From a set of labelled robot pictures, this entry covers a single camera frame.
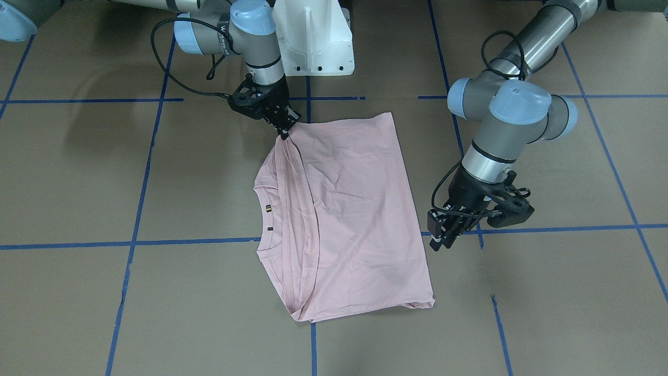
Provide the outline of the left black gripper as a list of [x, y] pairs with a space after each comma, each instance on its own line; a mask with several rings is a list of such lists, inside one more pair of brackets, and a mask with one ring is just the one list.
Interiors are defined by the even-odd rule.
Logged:
[[534, 214], [528, 188], [514, 185], [516, 172], [503, 173], [498, 183], [480, 181], [456, 164], [437, 183], [427, 212], [431, 233], [430, 248], [434, 252], [451, 248], [463, 233], [485, 219], [492, 228], [505, 228], [524, 223]]

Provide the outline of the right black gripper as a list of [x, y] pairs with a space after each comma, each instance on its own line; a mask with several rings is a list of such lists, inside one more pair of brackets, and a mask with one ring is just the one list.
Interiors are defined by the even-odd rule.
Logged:
[[244, 116], [271, 124], [279, 131], [279, 137], [286, 140], [291, 128], [300, 119], [300, 114], [291, 107], [289, 97], [286, 76], [282, 76], [276, 83], [261, 85], [255, 83], [253, 75], [248, 73], [228, 97], [228, 105]]

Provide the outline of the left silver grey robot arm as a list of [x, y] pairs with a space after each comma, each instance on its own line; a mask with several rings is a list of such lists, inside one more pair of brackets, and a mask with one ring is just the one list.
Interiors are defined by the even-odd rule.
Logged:
[[514, 185], [513, 166], [526, 145], [568, 135], [578, 111], [572, 100], [548, 93], [529, 78], [553, 59], [567, 36], [602, 10], [665, 13], [666, 1], [548, 1], [518, 35], [492, 33], [511, 42], [492, 59], [481, 47], [486, 68], [477, 78], [451, 84], [449, 112], [479, 122], [480, 128], [463, 159], [448, 171], [448, 200], [442, 206], [431, 203], [432, 250], [450, 248], [482, 219], [504, 228], [534, 214], [530, 190]]

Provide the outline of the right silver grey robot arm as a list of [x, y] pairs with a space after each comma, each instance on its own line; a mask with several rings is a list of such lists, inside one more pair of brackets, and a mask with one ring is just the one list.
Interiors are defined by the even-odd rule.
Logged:
[[[272, 8], [265, 1], [126, 1], [136, 10], [170, 13], [150, 34], [153, 57], [165, 76], [179, 87], [200, 96], [215, 96], [243, 116], [263, 120], [286, 140], [301, 115], [290, 104], [289, 86], [277, 38]], [[233, 93], [203, 92], [175, 78], [162, 61], [155, 43], [159, 29], [173, 26], [176, 44], [185, 53], [209, 55], [207, 79], [227, 57], [243, 58], [247, 73]]]

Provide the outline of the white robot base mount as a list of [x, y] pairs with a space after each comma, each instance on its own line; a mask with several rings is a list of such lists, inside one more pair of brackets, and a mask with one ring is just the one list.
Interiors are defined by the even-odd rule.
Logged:
[[339, 1], [276, 1], [286, 76], [349, 76], [355, 71], [349, 10]]

